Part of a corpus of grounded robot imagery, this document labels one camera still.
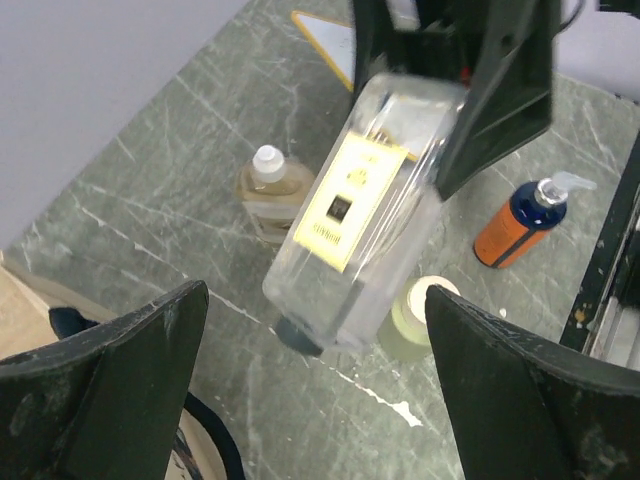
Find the pump bottle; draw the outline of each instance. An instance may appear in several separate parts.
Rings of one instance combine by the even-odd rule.
[[[569,192],[576,188],[593,190],[596,184],[558,172],[522,185],[476,237],[478,260],[492,268],[511,265],[562,222]]]

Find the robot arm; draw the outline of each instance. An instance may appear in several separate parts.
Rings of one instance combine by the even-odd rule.
[[[471,177],[544,133],[552,121],[553,38],[561,0],[415,0],[419,27],[396,29],[387,1],[353,0],[354,99],[377,69],[463,82],[464,108],[443,152],[443,200]],[[638,16],[640,1],[599,8]]]

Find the green marble surface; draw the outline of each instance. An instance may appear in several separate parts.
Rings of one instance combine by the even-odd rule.
[[[228,424],[249,478],[462,478],[432,356],[400,364],[373,346],[310,360],[273,335],[279,313],[261,282],[275,250],[254,237],[234,178],[264,143],[318,171],[349,107],[294,9],[349,18],[346,0],[252,1],[6,254],[118,313],[206,280],[192,389]],[[551,130],[450,199],[419,272],[557,340],[639,126],[631,103],[558,78]],[[576,194],[513,267],[480,265],[471,242],[492,214],[519,184],[559,169],[597,191]]]

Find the dark bottle cap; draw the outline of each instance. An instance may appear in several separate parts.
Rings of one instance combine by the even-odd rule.
[[[286,317],[280,318],[276,324],[275,332],[282,343],[302,355],[319,357],[324,351]]]

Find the bottle lid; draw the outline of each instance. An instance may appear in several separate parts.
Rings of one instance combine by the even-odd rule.
[[[569,172],[555,173],[551,178],[544,178],[538,182],[538,192],[541,200],[548,206],[565,203],[569,192],[576,188],[595,190],[596,183]]]
[[[449,280],[435,275],[419,278],[416,283],[407,292],[407,304],[413,316],[421,323],[426,325],[427,319],[424,312],[424,302],[427,300],[427,289],[431,285],[440,285],[447,290],[452,291],[456,295],[460,292],[456,286]]]
[[[282,343],[292,350],[309,357],[319,357],[323,349],[316,345],[306,333],[296,327],[287,317],[280,317],[275,332]]]
[[[287,165],[284,155],[272,145],[263,145],[253,156],[253,169],[258,180],[274,183],[284,177]]]

